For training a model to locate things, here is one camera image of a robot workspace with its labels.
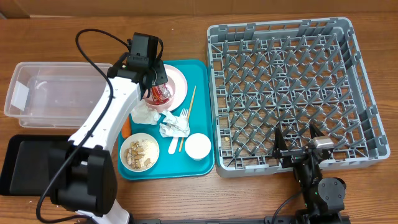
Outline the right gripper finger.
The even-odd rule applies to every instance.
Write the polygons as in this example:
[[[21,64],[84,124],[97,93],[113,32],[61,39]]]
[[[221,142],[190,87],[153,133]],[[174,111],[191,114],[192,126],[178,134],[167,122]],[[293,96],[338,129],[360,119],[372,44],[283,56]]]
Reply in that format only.
[[[313,145],[321,145],[324,142],[325,135],[317,128],[314,123],[310,123],[311,143]]]
[[[287,145],[282,136],[282,132],[278,127],[275,128],[275,139],[272,150],[272,157],[283,157],[282,153],[287,151]]]

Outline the red snack wrapper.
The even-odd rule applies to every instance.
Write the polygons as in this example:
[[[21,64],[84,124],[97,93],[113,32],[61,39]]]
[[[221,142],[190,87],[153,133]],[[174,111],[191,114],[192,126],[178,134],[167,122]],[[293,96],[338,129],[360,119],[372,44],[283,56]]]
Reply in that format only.
[[[172,97],[172,94],[166,84],[153,86],[150,91],[152,95],[152,100],[156,105],[162,105],[164,103],[167,103]]]

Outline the white napkin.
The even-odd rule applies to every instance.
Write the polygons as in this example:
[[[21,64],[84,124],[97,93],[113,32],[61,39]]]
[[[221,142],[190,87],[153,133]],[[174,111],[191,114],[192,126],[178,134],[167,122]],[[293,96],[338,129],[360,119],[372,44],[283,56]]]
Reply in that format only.
[[[188,110],[183,109],[180,116],[173,115],[170,111],[162,112],[165,118],[160,123],[160,135],[166,137],[188,137],[190,135],[190,127],[187,119]]]
[[[156,125],[160,114],[156,109],[147,106],[144,100],[140,101],[131,111],[131,118],[136,124]]]

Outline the orange carrot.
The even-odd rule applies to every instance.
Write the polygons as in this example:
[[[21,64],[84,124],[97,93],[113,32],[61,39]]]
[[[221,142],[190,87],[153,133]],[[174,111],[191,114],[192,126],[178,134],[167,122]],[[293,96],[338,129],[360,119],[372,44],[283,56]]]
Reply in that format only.
[[[131,135],[131,119],[128,115],[121,129],[121,136],[123,139],[127,139]]]

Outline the white paper cup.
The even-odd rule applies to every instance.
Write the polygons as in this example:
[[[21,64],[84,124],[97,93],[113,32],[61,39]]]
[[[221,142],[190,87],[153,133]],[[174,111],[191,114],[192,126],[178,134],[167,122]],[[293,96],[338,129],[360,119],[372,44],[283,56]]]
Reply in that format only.
[[[202,133],[192,134],[185,141],[185,152],[193,160],[204,159],[211,151],[211,141]]]

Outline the cream bowl with nuts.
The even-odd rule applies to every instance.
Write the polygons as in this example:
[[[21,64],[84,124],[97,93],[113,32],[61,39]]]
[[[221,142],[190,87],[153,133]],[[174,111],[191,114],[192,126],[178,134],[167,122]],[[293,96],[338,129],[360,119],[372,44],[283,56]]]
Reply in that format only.
[[[119,158],[122,165],[132,172],[144,172],[158,161],[160,147],[151,135],[137,133],[129,136],[121,145]]]

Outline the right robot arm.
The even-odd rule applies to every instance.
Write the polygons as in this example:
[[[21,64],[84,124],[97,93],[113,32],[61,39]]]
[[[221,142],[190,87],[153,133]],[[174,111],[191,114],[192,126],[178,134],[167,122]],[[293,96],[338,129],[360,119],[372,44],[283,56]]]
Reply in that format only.
[[[349,217],[341,216],[345,209],[346,183],[337,177],[324,178],[320,163],[329,159],[334,150],[330,137],[324,135],[313,123],[309,125],[311,140],[299,151],[291,151],[279,128],[275,129],[272,158],[283,168],[291,168],[300,191],[284,201],[265,223],[349,223]],[[302,196],[305,208],[293,216],[280,216],[279,212],[293,199]]]

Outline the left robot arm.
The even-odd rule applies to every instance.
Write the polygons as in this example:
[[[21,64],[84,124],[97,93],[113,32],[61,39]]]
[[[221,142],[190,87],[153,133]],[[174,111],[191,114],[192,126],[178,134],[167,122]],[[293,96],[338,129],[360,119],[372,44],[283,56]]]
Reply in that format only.
[[[36,207],[41,216],[45,196],[74,214],[69,221],[85,218],[93,223],[134,223],[134,217],[116,200],[118,183],[111,158],[113,145],[125,120],[153,86],[167,82],[161,59],[163,41],[153,35],[134,33],[124,52],[108,68],[98,72],[106,80],[101,98],[83,126],[70,136],[65,149],[52,151],[50,181]]]

